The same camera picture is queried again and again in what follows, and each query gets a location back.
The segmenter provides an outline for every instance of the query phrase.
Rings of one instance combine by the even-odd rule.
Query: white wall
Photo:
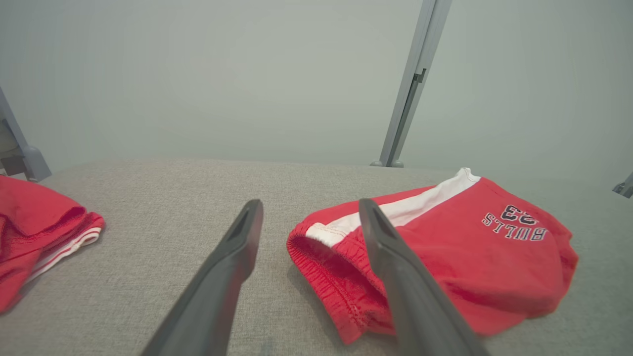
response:
[[[53,172],[380,155],[422,0],[0,0],[0,86]]]
[[[573,178],[633,171],[633,1],[453,0],[406,167]]]

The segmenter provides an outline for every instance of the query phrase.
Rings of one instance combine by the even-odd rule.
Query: gray support bracket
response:
[[[422,3],[380,160],[371,165],[404,167],[398,158],[429,75],[451,3],[452,0],[424,0]]]
[[[613,191],[627,198],[633,196],[633,173],[629,174],[626,181],[615,186]]]
[[[4,118],[9,125],[9,129],[11,130],[13,137],[15,137],[15,141],[18,143],[20,151],[22,151],[22,155],[24,156],[24,164],[27,168],[27,177],[30,180],[41,181],[51,175],[51,170],[48,168],[48,165],[46,164],[42,153],[36,147],[29,145],[27,139],[24,137],[24,134],[22,134],[22,130],[20,130],[20,126],[18,125],[17,120],[15,120],[13,111],[11,111],[9,102],[6,100],[6,96],[4,96],[1,87],[0,113],[4,115]]]

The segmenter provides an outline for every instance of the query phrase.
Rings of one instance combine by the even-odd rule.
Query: gray table surface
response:
[[[0,355],[139,354],[252,198],[263,200],[265,218],[229,355],[395,355],[390,336],[342,344],[285,242],[315,210],[453,174],[217,160],[100,162],[56,173],[42,184],[102,214],[107,228],[97,243],[29,284],[23,300],[0,316]],[[490,353],[630,355],[632,202],[571,182],[488,178],[557,217],[573,232],[580,256],[558,310],[485,340]]]

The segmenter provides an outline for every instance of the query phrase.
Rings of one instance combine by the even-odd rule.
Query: white side stripe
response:
[[[437,205],[472,187],[476,182],[479,182],[479,179],[480,177],[470,173],[470,168],[462,168],[453,178],[441,182],[434,188],[416,196],[380,205],[380,209],[393,226],[403,226]],[[332,247],[343,241],[345,236],[359,226],[360,216],[358,213],[349,214],[327,225],[319,222],[313,224],[306,231],[306,237],[321,241],[325,246]]]
[[[40,274],[51,269],[51,267],[59,262],[62,258],[75,253],[81,246],[89,245],[97,241],[100,232],[100,227],[93,227],[92,229],[88,229],[82,232],[76,238],[69,241],[64,246],[58,248],[58,250],[50,254],[50,256],[39,260],[33,267],[33,271],[31,272],[31,275],[28,277],[25,283],[32,281]]]

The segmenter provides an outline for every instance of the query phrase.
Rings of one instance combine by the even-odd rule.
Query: white trim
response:
[[[379,207],[393,226],[403,226],[437,205],[472,187],[476,182],[479,182],[479,179],[480,177],[470,172],[470,168],[462,168],[453,178],[441,182],[422,194],[394,201],[393,203],[382,204]],[[317,222],[308,228],[306,237],[321,241],[325,246],[332,247],[343,241],[345,236],[359,226],[360,216],[356,212],[343,216],[327,225]]]
[[[82,232],[76,238],[69,241],[64,246],[58,248],[58,250],[50,254],[50,256],[39,260],[33,267],[32,273],[25,283],[32,281],[37,276],[51,269],[51,267],[59,262],[62,258],[75,253],[81,246],[89,245],[97,241],[97,239],[99,239],[100,232],[100,227],[93,227],[92,229],[88,229]]]

